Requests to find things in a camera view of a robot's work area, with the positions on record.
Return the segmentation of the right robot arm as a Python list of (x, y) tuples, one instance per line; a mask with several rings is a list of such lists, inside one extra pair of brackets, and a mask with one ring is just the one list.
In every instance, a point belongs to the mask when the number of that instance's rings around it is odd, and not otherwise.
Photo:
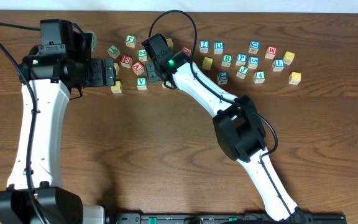
[(274, 150), (267, 149), (265, 129), (272, 126), (258, 114), (253, 101), (220, 88), (197, 67), (192, 55), (174, 53), (161, 34), (149, 37), (142, 46), (161, 81), (189, 94), (211, 115), (220, 148), (246, 170), (268, 216), (303, 223), (304, 213), (285, 190), (269, 158)]

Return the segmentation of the red E block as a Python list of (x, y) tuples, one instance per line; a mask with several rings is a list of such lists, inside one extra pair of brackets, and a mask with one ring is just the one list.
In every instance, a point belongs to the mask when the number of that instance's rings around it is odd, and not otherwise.
[(121, 57), (121, 65), (125, 68), (131, 68), (132, 67), (132, 57), (129, 55), (123, 55)]

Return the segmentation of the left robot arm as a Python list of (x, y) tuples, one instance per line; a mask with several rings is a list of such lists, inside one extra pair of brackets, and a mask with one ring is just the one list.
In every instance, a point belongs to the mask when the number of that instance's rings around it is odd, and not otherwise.
[(114, 223), (100, 205), (84, 205), (63, 188), (62, 126), (73, 90), (114, 86), (111, 58), (93, 58), (96, 36), (70, 21), (47, 19), (41, 42), (14, 62), (22, 85), (23, 117), (17, 156), (0, 191), (1, 223)]

